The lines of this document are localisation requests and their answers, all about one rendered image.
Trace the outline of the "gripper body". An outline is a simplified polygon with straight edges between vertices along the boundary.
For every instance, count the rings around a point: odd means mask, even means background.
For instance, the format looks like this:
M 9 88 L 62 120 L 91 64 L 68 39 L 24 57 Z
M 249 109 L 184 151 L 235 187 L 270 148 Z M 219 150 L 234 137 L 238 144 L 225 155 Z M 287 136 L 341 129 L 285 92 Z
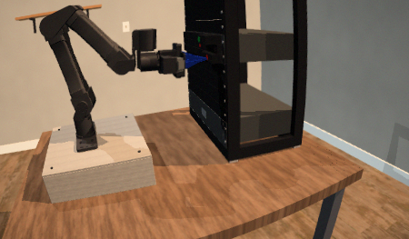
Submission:
M 176 44 L 176 45 L 175 45 Z M 173 43 L 173 49 L 177 51 L 177 57 L 180 57 L 180 46 L 181 46 L 181 57 L 185 60 L 185 53 L 182 52 L 182 44 Z M 159 55 L 157 55 L 157 60 L 159 60 Z M 159 64 L 157 64 L 157 70 L 159 71 Z M 175 78 L 185 77 L 185 69 L 183 72 L 178 72 L 177 74 L 173 75 Z

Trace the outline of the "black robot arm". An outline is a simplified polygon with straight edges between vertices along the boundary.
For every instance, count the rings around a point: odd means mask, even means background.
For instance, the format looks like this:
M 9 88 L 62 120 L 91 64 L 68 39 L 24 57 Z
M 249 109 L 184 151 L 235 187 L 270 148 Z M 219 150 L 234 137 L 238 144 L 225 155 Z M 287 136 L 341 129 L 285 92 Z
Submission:
M 55 54 L 72 97 L 70 101 L 75 109 L 73 119 L 76 130 L 76 151 L 81 153 L 98 148 L 95 122 L 92 121 L 90 114 L 96 98 L 92 86 L 89 87 L 76 60 L 68 34 L 69 28 L 100 54 L 107 62 L 107 66 L 118 75 L 126 75 L 134 71 L 134 50 L 136 50 L 137 69 L 141 69 L 141 72 L 156 71 L 159 64 L 159 74 L 177 74 L 184 71 L 185 61 L 184 58 L 177 57 L 177 51 L 174 49 L 158 50 L 159 60 L 157 60 L 157 54 L 154 52 L 156 29 L 134 30 L 130 55 L 82 12 L 84 10 L 82 6 L 76 7 L 69 5 L 46 16 L 40 22 L 39 29 Z

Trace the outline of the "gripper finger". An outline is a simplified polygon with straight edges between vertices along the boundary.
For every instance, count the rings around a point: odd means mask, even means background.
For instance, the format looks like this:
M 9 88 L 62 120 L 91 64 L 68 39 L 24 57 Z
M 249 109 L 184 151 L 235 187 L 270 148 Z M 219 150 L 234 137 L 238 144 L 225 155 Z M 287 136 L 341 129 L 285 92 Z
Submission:
M 206 59 L 203 60 L 185 60 L 185 69 L 188 69 L 189 67 L 196 65 L 197 63 L 206 61 Z
M 203 60 L 203 59 L 206 59 L 206 57 L 202 57 L 202 56 L 198 57 L 196 55 L 185 53 L 185 60 Z

